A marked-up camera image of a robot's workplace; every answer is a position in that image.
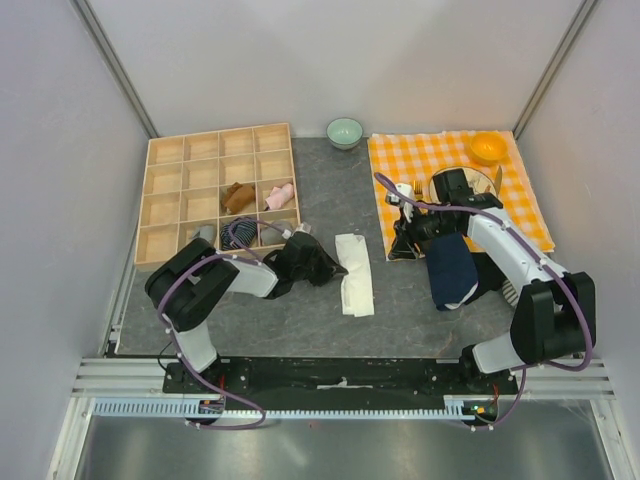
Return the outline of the white cloth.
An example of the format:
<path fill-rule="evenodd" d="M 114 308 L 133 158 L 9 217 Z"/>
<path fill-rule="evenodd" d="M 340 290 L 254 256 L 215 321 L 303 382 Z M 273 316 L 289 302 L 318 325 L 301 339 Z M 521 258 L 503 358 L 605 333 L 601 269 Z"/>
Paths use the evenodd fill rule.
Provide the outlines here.
<path fill-rule="evenodd" d="M 348 272 L 341 282 L 342 313 L 354 317 L 375 314 L 371 266 L 366 240 L 362 235 L 335 236 L 339 264 Z"/>

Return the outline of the brown underwear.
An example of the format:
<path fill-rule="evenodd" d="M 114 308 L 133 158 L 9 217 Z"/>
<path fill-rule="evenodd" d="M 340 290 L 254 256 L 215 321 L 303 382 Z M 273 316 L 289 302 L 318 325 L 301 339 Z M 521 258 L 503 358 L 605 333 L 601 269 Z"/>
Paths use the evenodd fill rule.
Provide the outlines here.
<path fill-rule="evenodd" d="M 235 182 L 224 194 L 221 205 L 228 215 L 238 214 L 255 199 L 255 187 L 252 184 Z"/>

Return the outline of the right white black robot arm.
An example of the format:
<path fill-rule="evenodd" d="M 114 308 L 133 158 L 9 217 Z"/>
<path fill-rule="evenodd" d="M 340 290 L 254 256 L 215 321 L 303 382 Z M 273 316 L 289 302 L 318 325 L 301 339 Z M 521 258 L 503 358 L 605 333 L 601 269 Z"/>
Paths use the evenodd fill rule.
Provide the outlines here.
<path fill-rule="evenodd" d="M 458 381 L 467 392 L 483 392 L 494 373 L 547 364 L 584 370 L 596 343 L 596 292 L 585 272 L 571 273 L 544 254 L 511 220 L 492 193 L 476 194 L 464 172 L 437 175 L 437 204 L 416 199 L 408 184 L 374 175 L 398 208 L 390 258 L 427 262 L 434 303 L 457 308 L 481 289 L 467 246 L 473 242 L 514 288 L 517 298 L 507 333 L 466 347 Z"/>

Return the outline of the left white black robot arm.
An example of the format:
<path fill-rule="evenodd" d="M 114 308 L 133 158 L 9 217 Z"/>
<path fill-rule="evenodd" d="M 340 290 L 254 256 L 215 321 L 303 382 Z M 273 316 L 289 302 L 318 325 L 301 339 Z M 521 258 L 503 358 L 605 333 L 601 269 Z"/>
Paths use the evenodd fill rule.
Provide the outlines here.
<path fill-rule="evenodd" d="M 296 282 L 321 287 L 347 274 L 303 231 L 294 232 L 262 260 L 221 253 L 197 238 L 153 272 L 144 290 L 187 364 L 185 382 L 198 393 L 208 393 L 218 385 L 220 371 L 206 320 L 225 294 L 276 299 Z"/>

